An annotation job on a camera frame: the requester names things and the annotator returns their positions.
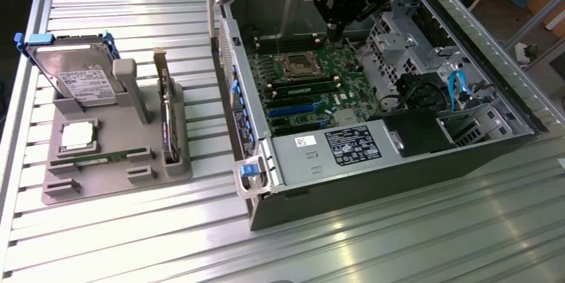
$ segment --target hard drive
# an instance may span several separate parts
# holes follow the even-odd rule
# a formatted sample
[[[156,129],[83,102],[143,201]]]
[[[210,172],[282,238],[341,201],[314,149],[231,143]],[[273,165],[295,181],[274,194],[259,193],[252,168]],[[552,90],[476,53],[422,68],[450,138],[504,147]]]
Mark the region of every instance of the hard drive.
[[[154,61],[159,75],[160,118],[163,121],[163,156],[166,163],[179,162],[179,139],[176,138],[175,116],[175,84],[168,74],[166,59],[167,52],[162,48],[154,49]]]
[[[59,98],[75,98],[83,106],[116,102],[124,86],[112,74],[119,52],[110,33],[94,36],[33,34],[27,43],[16,34],[17,49],[45,74]]]

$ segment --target blue pcie slot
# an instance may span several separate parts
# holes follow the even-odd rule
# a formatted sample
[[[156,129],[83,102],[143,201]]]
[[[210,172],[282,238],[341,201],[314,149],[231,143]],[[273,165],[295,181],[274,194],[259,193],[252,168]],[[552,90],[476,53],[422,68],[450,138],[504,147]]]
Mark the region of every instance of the blue pcie slot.
[[[303,106],[293,106],[290,108],[271,109],[269,110],[269,116],[270,117],[289,116],[291,114],[314,112],[314,110],[318,109],[318,105],[319,105],[318,103],[313,103],[313,104],[306,104]]]

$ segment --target blue drive bracket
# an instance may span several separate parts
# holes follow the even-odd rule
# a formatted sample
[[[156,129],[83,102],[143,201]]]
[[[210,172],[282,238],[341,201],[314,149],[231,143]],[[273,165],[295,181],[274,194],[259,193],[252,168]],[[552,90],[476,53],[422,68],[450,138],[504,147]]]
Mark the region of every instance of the blue drive bracket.
[[[21,55],[27,57],[29,63],[35,66],[35,61],[29,57],[29,54],[25,51],[25,36],[23,33],[16,33],[15,35],[16,49],[20,51]]]
[[[112,53],[114,59],[119,60],[120,59],[120,53],[118,51],[116,43],[114,41],[114,36],[112,36],[112,34],[108,33],[107,30],[104,30],[104,33],[103,33],[103,40],[107,41],[107,43],[108,43],[108,47],[110,47],[110,51]]]
[[[55,42],[55,35],[52,34],[31,34],[29,40],[27,40],[25,43],[25,35],[23,33],[16,33],[15,35],[15,42],[16,42],[16,48],[20,51],[20,53],[27,57],[27,60],[29,60],[29,63],[36,66],[35,60],[31,58],[25,46],[40,46],[40,45],[53,45]]]

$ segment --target power supply label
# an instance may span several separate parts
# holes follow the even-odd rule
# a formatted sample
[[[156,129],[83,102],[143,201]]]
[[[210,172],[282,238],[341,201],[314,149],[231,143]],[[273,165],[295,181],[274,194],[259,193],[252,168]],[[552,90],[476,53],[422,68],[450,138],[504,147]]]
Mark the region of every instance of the power supply label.
[[[382,157],[367,126],[326,132],[326,139],[339,166]]]
[[[114,98],[114,89],[102,69],[64,71],[59,77],[77,101]]]

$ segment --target white sticker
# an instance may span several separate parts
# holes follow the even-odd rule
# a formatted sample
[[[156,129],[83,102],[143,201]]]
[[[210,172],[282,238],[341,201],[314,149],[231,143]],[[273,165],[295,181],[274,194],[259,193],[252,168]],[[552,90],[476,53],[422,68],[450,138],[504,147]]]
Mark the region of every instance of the white sticker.
[[[107,162],[108,162],[107,158],[91,159],[90,161],[76,162],[76,165],[77,166],[88,166],[88,165],[102,164],[102,163],[107,163]]]
[[[310,90],[311,90],[311,88],[294,89],[294,90],[290,90],[290,91],[287,92],[287,94],[294,95],[294,94],[297,94],[297,93],[307,93]]]
[[[294,141],[297,142],[297,147],[317,144],[317,139],[314,136],[301,136],[299,138],[295,138]]]
[[[102,69],[65,71],[59,77],[77,101],[114,98],[114,89]]]

